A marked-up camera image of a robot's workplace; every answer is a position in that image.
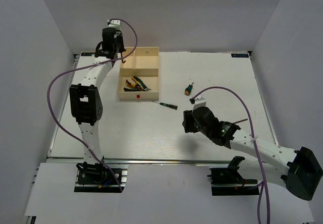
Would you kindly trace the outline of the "small yellow-black pliers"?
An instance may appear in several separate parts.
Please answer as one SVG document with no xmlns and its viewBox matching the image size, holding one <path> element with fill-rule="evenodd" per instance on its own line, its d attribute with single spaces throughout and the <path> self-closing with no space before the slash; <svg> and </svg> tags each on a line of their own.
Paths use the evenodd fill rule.
<svg viewBox="0 0 323 224">
<path fill-rule="evenodd" d="M 136 88 L 136 84 L 131 83 L 131 82 L 129 82 L 128 80 L 126 80 L 126 85 L 127 85 L 128 87 L 131 87 L 131 88 Z"/>
</svg>

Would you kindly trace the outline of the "large yellow-black needle-nose pliers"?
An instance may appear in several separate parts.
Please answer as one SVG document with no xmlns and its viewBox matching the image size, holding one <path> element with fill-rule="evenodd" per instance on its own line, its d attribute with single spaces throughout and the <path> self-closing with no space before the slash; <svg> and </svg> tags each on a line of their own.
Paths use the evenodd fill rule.
<svg viewBox="0 0 323 224">
<path fill-rule="evenodd" d="M 131 80 L 133 81 L 133 82 L 131 82 L 131 83 L 136 84 L 136 88 L 131 88 L 131 87 L 129 87 L 129 88 L 131 88 L 131 89 L 141 90 L 141 85 L 140 85 L 139 81 L 138 81 L 137 79 L 135 79 L 134 77 L 132 77 L 132 78 L 131 78 Z"/>
</svg>

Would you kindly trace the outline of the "green handled cutters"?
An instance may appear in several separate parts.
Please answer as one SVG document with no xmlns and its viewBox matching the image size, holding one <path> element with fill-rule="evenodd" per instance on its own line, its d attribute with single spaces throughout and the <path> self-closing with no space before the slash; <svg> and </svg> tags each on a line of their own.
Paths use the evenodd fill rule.
<svg viewBox="0 0 323 224">
<path fill-rule="evenodd" d="M 144 82 L 137 76 L 133 76 L 131 78 L 133 81 L 132 83 L 126 80 L 126 87 L 124 87 L 124 91 L 126 92 L 138 92 L 138 91 L 145 91 L 148 92 L 151 89 L 148 88 Z"/>
</svg>

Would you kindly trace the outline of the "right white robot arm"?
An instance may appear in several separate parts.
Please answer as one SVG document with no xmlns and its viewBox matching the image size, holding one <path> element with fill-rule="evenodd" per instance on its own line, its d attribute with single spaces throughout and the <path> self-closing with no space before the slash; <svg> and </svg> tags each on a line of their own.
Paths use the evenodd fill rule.
<svg viewBox="0 0 323 224">
<path fill-rule="evenodd" d="M 185 110 L 182 125 L 185 133 L 200 132 L 215 145 L 260 157 L 268 182 L 285 187 L 302 200 L 313 198 L 322 168 L 310 149 L 295 150 L 252 138 L 238 125 L 219 121 L 206 106 Z"/>
</svg>

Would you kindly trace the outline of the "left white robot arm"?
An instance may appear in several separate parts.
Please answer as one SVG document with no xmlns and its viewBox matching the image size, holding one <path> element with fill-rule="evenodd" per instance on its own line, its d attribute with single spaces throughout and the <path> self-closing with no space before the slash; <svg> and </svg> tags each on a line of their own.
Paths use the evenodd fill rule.
<svg viewBox="0 0 323 224">
<path fill-rule="evenodd" d="M 75 118 L 85 142 L 84 162 L 96 164 L 103 160 L 99 144 L 98 122 L 103 114 L 99 95 L 100 86 L 107 73 L 113 68 L 113 62 L 105 60 L 118 58 L 125 51 L 120 26 L 108 26 L 102 30 L 102 41 L 97 45 L 93 66 L 79 84 L 72 84 L 69 89 L 71 114 Z"/>
</svg>

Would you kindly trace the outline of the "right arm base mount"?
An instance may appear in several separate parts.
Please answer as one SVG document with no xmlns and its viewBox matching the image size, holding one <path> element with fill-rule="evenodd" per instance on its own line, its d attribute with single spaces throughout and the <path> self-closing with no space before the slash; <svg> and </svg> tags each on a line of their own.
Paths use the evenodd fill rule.
<svg viewBox="0 0 323 224">
<path fill-rule="evenodd" d="M 245 179 L 239 173 L 240 163 L 245 158 L 235 156 L 227 167 L 210 169 L 212 196 L 255 196 L 259 195 L 258 180 Z"/>
</svg>

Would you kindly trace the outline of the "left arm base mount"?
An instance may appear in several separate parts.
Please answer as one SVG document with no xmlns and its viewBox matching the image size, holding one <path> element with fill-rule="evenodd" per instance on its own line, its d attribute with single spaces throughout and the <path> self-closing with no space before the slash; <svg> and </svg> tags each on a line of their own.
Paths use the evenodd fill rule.
<svg viewBox="0 0 323 224">
<path fill-rule="evenodd" d="M 101 163 L 77 163 L 74 192 L 76 193 L 122 193 L 127 169 L 112 168 L 111 172 Z"/>
</svg>

